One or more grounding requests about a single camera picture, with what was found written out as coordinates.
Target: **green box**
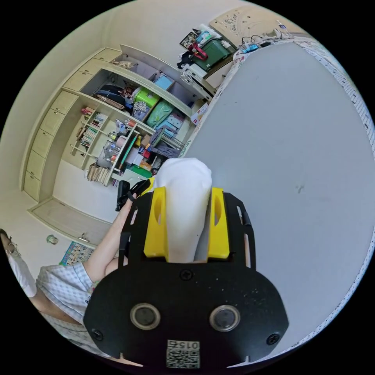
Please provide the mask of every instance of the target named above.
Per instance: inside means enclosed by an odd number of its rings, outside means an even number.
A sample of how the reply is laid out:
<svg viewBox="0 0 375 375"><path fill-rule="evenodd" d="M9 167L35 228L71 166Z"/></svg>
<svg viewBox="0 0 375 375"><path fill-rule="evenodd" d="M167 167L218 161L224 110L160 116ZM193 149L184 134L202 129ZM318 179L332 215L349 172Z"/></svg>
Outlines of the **green box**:
<svg viewBox="0 0 375 375"><path fill-rule="evenodd" d="M207 60L193 57L192 61L205 71L209 71L218 61L230 55L230 52L217 39L209 40L201 49L208 55Z"/></svg>
<svg viewBox="0 0 375 375"><path fill-rule="evenodd" d="M141 168L141 167L138 167L137 165L133 165L131 168L130 168L131 171L135 172L135 173L138 173L139 175L143 176L143 177L146 177L147 179L149 179L150 177L152 177L152 173Z"/></svg>

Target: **screw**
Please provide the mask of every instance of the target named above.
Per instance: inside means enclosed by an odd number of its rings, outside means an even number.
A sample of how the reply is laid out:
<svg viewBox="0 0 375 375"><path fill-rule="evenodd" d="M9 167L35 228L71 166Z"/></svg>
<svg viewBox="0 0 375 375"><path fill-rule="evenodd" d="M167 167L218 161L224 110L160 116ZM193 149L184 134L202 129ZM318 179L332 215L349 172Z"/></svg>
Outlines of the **screw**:
<svg viewBox="0 0 375 375"><path fill-rule="evenodd" d="M184 281L191 280L193 277L193 273L190 270L182 270L180 272L180 279Z"/></svg>
<svg viewBox="0 0 375 375"><path fill-rule="evenodd" d="M273 333L272 335L268 336L267 345L276 344L280 339L280 335L278 333Z"/></svg>
<svg viewBox="0 0 375 375"><path fill-rule="evenodd" d="M95 339L95 340L97 340L97 341L102 341L102 339L103 339L103 334L102 334L99 330L93 328L93 329L91 330L91 332L93 333L93 335L94 335L94 339Z"/></svg>

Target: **green storage bin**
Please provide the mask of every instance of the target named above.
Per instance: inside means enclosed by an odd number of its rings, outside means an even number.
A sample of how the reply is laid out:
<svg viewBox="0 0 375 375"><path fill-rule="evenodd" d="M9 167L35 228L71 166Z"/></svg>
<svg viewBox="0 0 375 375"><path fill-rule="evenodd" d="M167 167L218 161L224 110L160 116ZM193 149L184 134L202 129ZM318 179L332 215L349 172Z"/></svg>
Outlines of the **green storage bin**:
<svg viewBox="0 0 375 375"><path fill-rule="evenodd" d="M218 61L230 55L230 52L217 39L209 40L201 49L208 55L207 60L193 57L192 61L205 71L209 71Z"/></svg>
<svg viewBox="0 0 375 375"><path fill-rule="evenodd" d="M137 165L133 165L131 168L130 168L131 171L135 172L135 173L138 173L139 175L143 176L143 177L146 177L147 179L151 178L152 177L152 173L141 168L141 167L138 167Z"/></svg>
<svg viewBox="0 0 375 375"><path fill-rule="evenodd" d="M144 87L139 91L139 93L134 98L134 102L145 102L148 107L152 108L158 101L160 96L152 93L150 90Z"/></svg>

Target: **cabinet door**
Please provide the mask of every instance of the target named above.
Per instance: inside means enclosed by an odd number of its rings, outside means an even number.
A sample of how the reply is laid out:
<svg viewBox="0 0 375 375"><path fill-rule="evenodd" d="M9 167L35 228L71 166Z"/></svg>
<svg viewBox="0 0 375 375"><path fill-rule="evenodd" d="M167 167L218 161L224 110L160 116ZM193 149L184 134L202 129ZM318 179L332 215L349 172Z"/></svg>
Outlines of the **cabinet door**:
<svg viewBox="0 0 375 375"><path fill-rule="evenodd" d="M54 103L51 105L51 109L62 114L67 114L70 107L78 99L78 95L68 93L66 91L61 91L59 96L56 98Z"/></svg>
<svg viewBox="0 0 375 375"><path fill-rule="evenodd" d="M31 149L34 150L40 156L43 156L43 158L46 158L52 140L53 137L50 134L48 134L42 129L39 129Z"/></svg>
<svg viewBox="0 0 375 375"><path fill-rule="evenodd" d="M79 71L95 75L100 69L104 68L105 62L98 59L91 59L87 63L83 64Z"/></svg>
<svg viewBox="0 0 375 375"><path fill-rule="evenodd" d="M25 173L25 182L23 184L23 189L28 195L30 195L31 198L38 201L40 181L32 176L29 172Z"/></svg>
<svg viewBox="0 0 375 375"><path fill-rule="evenodd" d="M106 48L99 52L97 55L95 55L94 58L98 60L104 60L110 63L112 60L114 60L116 57L119 57L120 55L122 55L122 52Z"/></svg>
<svg viewBox="0 0 375 375"><path fill-rule="evenodd" d="M45 158L41 157L35 151L31 150L26 170L38 180L42 177Z"/></svg>
<svg viewBox="0 0 375 375"><path fill-rule="evenodd" d="M121 179L128 181L130 183L130 187L132 188L137 182L147 180L146 177L139 175L129 169L126 169L124 174L121 176Z"/></svg>
<svg viewBox="0 0 375 375"><path fill-rule="evenodd" d="M92 74L86 73L85 71L77 71L65 82L64 87L74 91L80 91L92 77L94 77Z"/></svg>
<svg viewBox="0 0 375 375"><path fill-rule="evenodd" d="M229 64L224 65L222 68L217 70L215 73L211 74L206 81L215 89L217 89L224 81L225 76L230 71L233 63L230 62Z"/></svg>
<svg viewBox="0 0 375 375"><path fill-rule="evenodd" d="M97 246L110 228L110 223L85 215L83 212L52 198L32 210L33 214L51 228L77 242Z"/></svg>
<svg viewBox="0 0 375 375"><path fill-rule="evenodd" d="M64 115L62 113L59 113L54 109L50 109L40 124L40 129L54 136L63 119Z"/></svg>

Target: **stack of books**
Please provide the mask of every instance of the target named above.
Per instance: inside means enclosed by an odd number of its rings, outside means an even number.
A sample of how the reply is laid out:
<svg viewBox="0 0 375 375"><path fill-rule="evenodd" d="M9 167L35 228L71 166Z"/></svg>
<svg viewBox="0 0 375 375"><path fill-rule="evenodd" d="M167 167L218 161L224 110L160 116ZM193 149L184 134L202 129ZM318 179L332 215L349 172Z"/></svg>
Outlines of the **stack of books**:
<svg viewBox="0 0 375 375"><path fill-rule="evenodd" d="M83 133L82 139L81 139L81 145L85 147L90 147L91 143L93 142L96 134L96 129L92 128L86 128L85 132Z"/></svg>
<svg viewBox="0 0 375 375"><path fill-rule="evenodd" d="M105 114L96 113L90 125L100 129L102 125L105 123L105 121L107 120L107 118L108 116L106 116Z"/></svg>
<svg viewBox="0 0 375 375"><path fill-rule="evenodd" d="M100 182L105 184L108 179L110 170L105 167L99 167L96 164L91 164L86 175L86 179L89 181Z"/></svg>

